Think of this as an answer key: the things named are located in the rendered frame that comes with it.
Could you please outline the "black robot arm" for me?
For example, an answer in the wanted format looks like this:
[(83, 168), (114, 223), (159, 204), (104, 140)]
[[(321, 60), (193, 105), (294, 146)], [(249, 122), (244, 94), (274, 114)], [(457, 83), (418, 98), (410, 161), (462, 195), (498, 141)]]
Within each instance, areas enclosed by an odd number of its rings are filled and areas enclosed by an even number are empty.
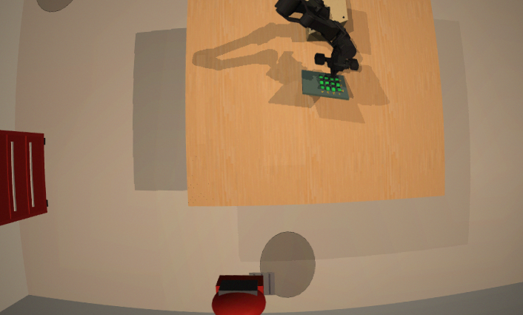
[[(330, 19), (330, 8), (325, 7), (322, 0), (278, 0), (275, 4), (277, 13), (288, 21), (299, 23), (320, 32), (323, 38), (332, 46), (337, 47), (342, 55), (337, 52), (332, 56), (332, 69), (343, 71), (350, 68), (350, 60), (356, 55), (356, 48), (350, 40), (350, 35), (345, 27)], [(299, 18), (289, 17), (293, 13), (303, 13)], [(336, 39), (334, 37), (336, 36)], [(330, 42), (331, 40), (332, 43)]]

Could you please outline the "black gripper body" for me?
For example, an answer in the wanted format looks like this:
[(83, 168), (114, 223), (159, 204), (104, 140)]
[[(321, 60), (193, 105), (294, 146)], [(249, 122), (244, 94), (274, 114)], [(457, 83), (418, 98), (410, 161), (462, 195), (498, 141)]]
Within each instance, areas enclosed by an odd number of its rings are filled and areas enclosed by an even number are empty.
[[(324, 62), (327, 62), (328, 63), (328, 66), (333, 66), (333, 63), (332, 63), (332, 56), (334, 55), (334, 53), (337, 52), (339, 55), (342, 55), (340, 50), (337, 48), (337, 47), (333, 47), (333, 52), (331, 53), (331, 57), (328, 58), (328, 57), (325, 57), (324, 53), (317, 53), (314, 57), (314, 61), (315, 61), (315, 64), (318, 64), (318, 65), (321, 65), (323, 66), (324, 65)], [(358, 70), (359, 69), (359, 63), (357, 61), (357, 59), (348, 59), (350, 60), (350, 69), (351, 70)]]

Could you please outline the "dark green switch panel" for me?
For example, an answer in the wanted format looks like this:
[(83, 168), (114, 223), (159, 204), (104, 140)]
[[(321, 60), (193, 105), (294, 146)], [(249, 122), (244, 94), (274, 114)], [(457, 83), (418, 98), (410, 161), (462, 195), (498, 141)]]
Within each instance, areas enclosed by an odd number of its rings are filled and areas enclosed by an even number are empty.
[(330, 73), (302, 70), (302, 94), (333, 99), (350, 100), (344, 76), (336, 74), (332, 79)]

